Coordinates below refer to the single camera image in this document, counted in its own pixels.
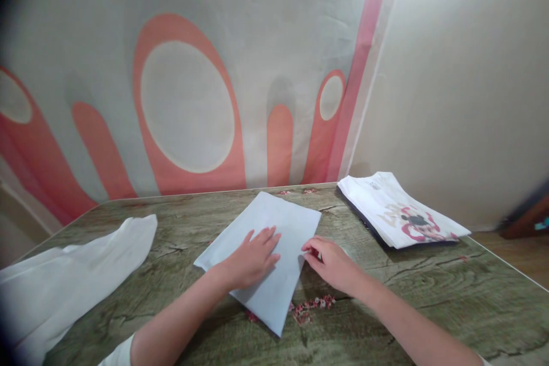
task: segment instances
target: white oval shape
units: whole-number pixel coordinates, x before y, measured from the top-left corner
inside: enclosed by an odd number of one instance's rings
[[[0,70],[0,113],[8,119],[27,124],[33,117],[29,99],[10,76]]]
[[[331,76],[324,84],[320,94],[320,115],[323,120],[330,120],[339,108],[343,96],[343,83],[339,76]]]
[[[156,144],[177,166],[206,173],[227,158],[234,139],[229,91],[196,47],[170,41],[154,48],[141,75],[141,102]]]

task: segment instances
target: wall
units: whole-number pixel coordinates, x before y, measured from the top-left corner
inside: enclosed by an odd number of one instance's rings
[[[49,236],[14,193],[0,184],[0,268],[11,264]]]
[[[492,227],[549,174],[548,21],[548,0],[395,0],[350,174]]]
[[[334,180],[382,2],[7,0],[0,178],[49,232],[117,198]]]

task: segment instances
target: right hand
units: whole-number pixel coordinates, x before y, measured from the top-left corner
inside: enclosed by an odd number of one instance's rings
[[[330,286],[352,297],[357,297],[357,286],[364,277],[369,277],[333,241],[320,236],[309,239],[301,248],[305,260]]]

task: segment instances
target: sleeve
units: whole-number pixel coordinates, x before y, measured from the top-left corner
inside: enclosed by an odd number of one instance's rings
[[[485,361],[482,357],[480,357],[480,359],[482,360],[482,365],[483,366],[492,366],[490,363],[488,363],[487,361]]]
[[[99,366],[132,366],[130,362],[130,348],[132,347],[133,336],[116,346],[116,349]]]

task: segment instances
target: wooden table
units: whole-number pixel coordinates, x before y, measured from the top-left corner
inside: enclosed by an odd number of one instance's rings
[[[315,188],[312,193],[304,193]],[[263,189],[322,212],[317,234],[331,238],[368,273],[488,361],[549,361],[547,291],[470,238],[456,246],[384,251],[336,193],[335,184]],[[278,194],[282,190],[292,193]],[[105,203],[31,254],[84,244],[130,216],[156,213],[158,229],[145,262],[79,319],[47,355],[47,365],[97,365],[201,275],[193,261],[260,190],[151,197]],[[184,364],[412,364],[400,345],[358,301],[327,286],[305,265],[295,304],[332,294],[299,326],[289,314],[278,339],[227,297],[180,361]]]

